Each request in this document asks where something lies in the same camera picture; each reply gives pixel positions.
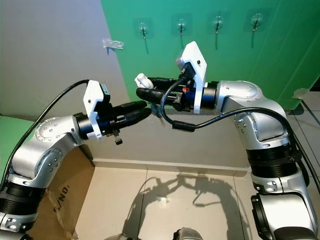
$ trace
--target white object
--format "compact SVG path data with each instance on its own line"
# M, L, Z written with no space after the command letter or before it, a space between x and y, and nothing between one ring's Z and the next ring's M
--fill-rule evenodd
M195 75L193 77L195 81L195 97L194 97L194 108L193 112L195 114L200 113L201 97L203 88L205 86L207 63L202 56L200 49L195 41L188 43L182 53L180 58L181 64L191 63Z
M98 112L94 111L97 102L102 102L103 100L104 94L99 82L90 80L83 96L85 111L93 128L93 132L87 134L89 139L96 137L99 141L101 141L103 138L97 123Z
M124 49L125 43L123 41L113 41L111 39L102 39L103 47L110 49Z
M138 76L134 79L136 85L138 88L144 88L144 89L153 89L154 85L152 81L150 81L146 75L143 73L139 73Z

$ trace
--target floor tile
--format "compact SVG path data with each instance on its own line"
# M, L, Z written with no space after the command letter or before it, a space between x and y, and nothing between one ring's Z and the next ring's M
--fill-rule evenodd
M245 240L260 240L256 229L254 217L252 215L251 196L256 195L257 191L254 189L251 181L250 173L243 177L234 177L234 184L239 202L239 209L242 221L248 223Z
M303 100L311 111L320 111L320 91L309 91Z
M287 119L291 125L291 128L293 129L295 135L297 136L297 138L299 139L303 149L305 150L307 156L309 157L311 163L312 163L312 166L316 172L316 174L318 176L320 176L320 166L319 166L319 163L314 155L314 152L312 151L312 149L310 148L309 144L308 144L308 141L302 131L302 129L300 128L298 122L297 122L297 119L294 115L288 115L287 116ZM309 176L311 177L311 173L307 167L306 164L304 164L307 171L308 171L308 174Z
M148 171L147 178L141 240L169 240L182 227L205 240L244 239L233 177Z
M122 232L136 239L146 174L96 167L75 228L79 240L104 240Z
M246 235L245 240L261 240L261 238L258 236L258 232L256 229L255 220L252 214L252 204L251 204L251 196L256 195L257 191L254 189L252 180L250 177L250 174L248 173L244 177L234 177L234 183L237 191L238 201L239 201L239 208L241 217L246 217L249 222L249 228L251 231ZM318 215L318 218L320 218L320 195L317 191L317 188L315 186L315 183L310 178L310 185L308 187L308 192L310 194L311 201L313 203L313 206L315 208L316 214Z
M313 111L313 114L320 120L320 111ZM303 134L306 137L308 144L310 145L318 165L320 162L320 125L312 117L310 112L305 111L301 115L295 116Z

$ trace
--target gray wall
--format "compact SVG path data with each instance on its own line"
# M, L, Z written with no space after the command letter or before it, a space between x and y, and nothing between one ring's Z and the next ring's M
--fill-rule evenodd
M102 48L109 36L99 0L2 0L0 112L34 120L61 90L82 79L106 84L114 106L128 102L117 56ZM69 93L48 117L84 112L83 94L83 87ZM172 117L200 122L210 116ZM120 136L120 146L112 138L87 143L96 158L248 165L230 120L186 133L150 116Z

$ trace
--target silver robotic arm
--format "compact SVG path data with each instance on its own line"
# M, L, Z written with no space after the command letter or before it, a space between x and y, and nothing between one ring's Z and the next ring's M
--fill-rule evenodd
M84 94L86 115L77 113L45 120L32 138L13 155L0 192L0 239L29 240L26 231L37 219L37 209L64 157L90 138L115 137L121 128L146 118L151 110L144 101L113 107L104 85L89 80Z
M259 236L264 240L316 240L318 222L306 187L309 178L281 106L251 82L205 82L207 64L196 42L186 45L177 63L181 69L178 80L139 74L137 95L160 104L162 116L173 129L193 132L232 117L258 191L251 202ZM219 116L197 125L175 121L166 115L165 105L195 114L210 109Z

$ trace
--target cardboard box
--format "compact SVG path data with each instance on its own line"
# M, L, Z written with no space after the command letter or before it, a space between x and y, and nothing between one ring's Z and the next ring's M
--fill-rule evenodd
M91 160L90 151L83 146L64 158L28 231L34 240L77 239L75 227L95 170Z

